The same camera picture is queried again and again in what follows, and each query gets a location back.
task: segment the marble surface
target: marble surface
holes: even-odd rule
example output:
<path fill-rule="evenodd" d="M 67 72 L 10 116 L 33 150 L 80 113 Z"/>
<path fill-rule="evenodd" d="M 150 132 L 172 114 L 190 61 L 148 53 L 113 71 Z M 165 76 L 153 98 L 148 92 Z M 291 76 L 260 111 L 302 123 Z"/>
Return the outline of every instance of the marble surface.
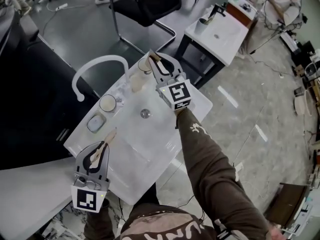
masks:
<path fill-rule="evenodd" d="M 302 83 L 293 77 L 289 52 L 278 39 L 266 44 L 252 57 L 255 61 L 264 61 L 275 71 L 285 73 L 284 77 L 280 78 L 278 72 L 263 63 L 254 63 L 251 57 L 236 57 L 229 67 L 221 70 L 200 89 L 213 103 L 202 125 L 221 146 L 231 164 L 243 164 L 239 172 L 240 180 L 249 198 L 263 212 L 280 182 L 306 183 L 311 168 L 306 145 L 310 135 L 304 135 L 303 131 L 316 130 L 318 115 L 315 107 L 313 116 L 295 114 L 294 89 Z M 237 107 L 218 90 L 219 86 L 236 101 Z M 181 209 L 198 218 L 202 216 L 202 209 L 194 197 L 185 205 L 193 192 L 182 152 L 157 180 L 156 187 L 161 204 L 174 207 L 184 205 Z M 118 198 L 110 193 L 109 199 L 113 207 L 113 230 L 117 235 L 124 222 L 120 220 Z M 132 206 L 121 205 L 123 216 L 127 219 Z M 80 229 L 84 227 L 85 218 L 83 214 L 81 219 L 79 215 L 72 215 L 71 210 L 67 207 L 63 219 L 59 220 L 83 239 Z M 80 221 L 81 226 L 75 226 L 76 221 Z M 212 225 L 206 215 L 203 224 Z"/>

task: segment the tiled floor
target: tiled floor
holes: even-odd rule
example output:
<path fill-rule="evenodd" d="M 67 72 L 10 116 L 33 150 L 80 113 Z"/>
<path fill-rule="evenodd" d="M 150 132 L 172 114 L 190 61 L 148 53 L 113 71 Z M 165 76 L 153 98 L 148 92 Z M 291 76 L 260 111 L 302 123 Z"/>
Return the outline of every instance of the tiled floor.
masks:
<path fill-rule="evenodd" d="M 177 31 L 176 41 L 164 52 L 173 55 L 182 38 L 183 29 L 197 19 L 205 7 L 224 1 L 226 0 L 200 0 L 193 5 L 193 0 L 183 0 L 180 11 L 162 20 Z M 93 0 L 54 0 L 49 6 L 55 8 L 63 3 L 75 6 L 83 2 L 89 4 Z M 52 14 L 53 12 L 47 11 L 46 5 L 35 7 L 31 16 L 41 33 Z M 146 32 L 140 31 L 140 26 L 132 24 L 124 17 L 119 17 L 119 21 L 122 30 L 142 48 L 148 49 L 149 40 L 154 46 L 162 42 L 153 28 L 143 30 L 152 38 L 143 38 Z M 85 8 L 58 12 L 47 26 L 44 38 L 76 70 L 88 60 L 105 54 L 121 55 L 131 65 L 140 58 L 133 49 L 118 41 L 107 6 L 96 7 L 89 4 Z M 199 53 L 191 51 L 190 54 L 193 61 L 202 63 L 203 67 L 208 65 L 207 61 L 199 62 Z M 250 57 L 236 57 L 229 67 L 220 71 L 200 89 L 213 103 L 213 108 L 202 125 L 221 146 L 231 164 L 243 164 L 243 169 L 239 172 L 240 180 L 247 195 L 263 211 L 280 182 L 306 182 L 311 164 L 306 142 L 310 136 L 308 133 L 304 135 L 303 131 L 316 130 L 317 112 L 314 109 L 311 117 L 295 114 L 294 89 L 302 83 L 293 77 L 289 52 L 278 39 L 267 43 L 252 57 L 255 61 L 265 62 L 273 70 L 263 63 L 254 63 Z M 283 72 L 283 78 L 274 70 Z M 86 75 L 85 79 L 98 93 L 103 94 L 112 84 L 108 79 L 117 78 L 117 74 L 117 69 L 106 73 L 98 68 Z M 231 103 L 218 87 L 223 88 L 237 106 L 235 102 Z M 157 195 L 163 205 L 178 207 L 188 202 L 193 193 L 182 153 L 172 161 L 156 184 Z M 117 208 L 118 200 L 112 195 L 110 199 L 114 208 L 112 216 L 116 218 L 113 225 L 116 230 L 120 214 Z M 70 214 L 71 207 L 68 209 L 69 211 L 64 212 Z M 181 209 L 195 214 L 198 218 L 202 216 L 202 209 L 195 198 Z M 131 207 L 123 204 L 126 219 L 130 211 Z M 80 217 L 81 219 L 77 220 L 85 222 L 84 216 L 80 214 Z M 204 224 L 210 225 L 211 222 L 205 217 Z M 82 223 L 80 226 L 70 227 L 75 231 L 75 235 L 82 238 L 83 226 Z"/>

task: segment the white marker cube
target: white marker cube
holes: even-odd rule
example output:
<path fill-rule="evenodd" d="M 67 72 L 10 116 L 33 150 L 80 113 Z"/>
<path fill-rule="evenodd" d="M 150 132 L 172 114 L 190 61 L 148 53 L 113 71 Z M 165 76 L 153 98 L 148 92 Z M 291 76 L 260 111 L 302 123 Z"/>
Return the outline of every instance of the white marker cube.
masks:
<path fill-rule="evenodd" d="M 190 80 L 176 82 L 160 88 L 162 99 L 172 110 L 186 108 L 191 102 L 191 83 Z"/>

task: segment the chair seat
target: chair seat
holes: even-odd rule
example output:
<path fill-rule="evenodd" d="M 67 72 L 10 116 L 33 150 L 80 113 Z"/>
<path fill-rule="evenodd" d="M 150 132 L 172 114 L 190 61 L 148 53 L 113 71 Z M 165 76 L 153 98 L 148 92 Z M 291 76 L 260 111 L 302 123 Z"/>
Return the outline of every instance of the chair seat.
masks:
<path fill-rule="evenodd" d="M 115 1 L 113 2 L 113 9 L 115 12 L 127 16 L 144 27 L 149 27 L 154 23 L 154 21 L 149 21 L 147 17 L 143 15 L 136 0 Z"/>

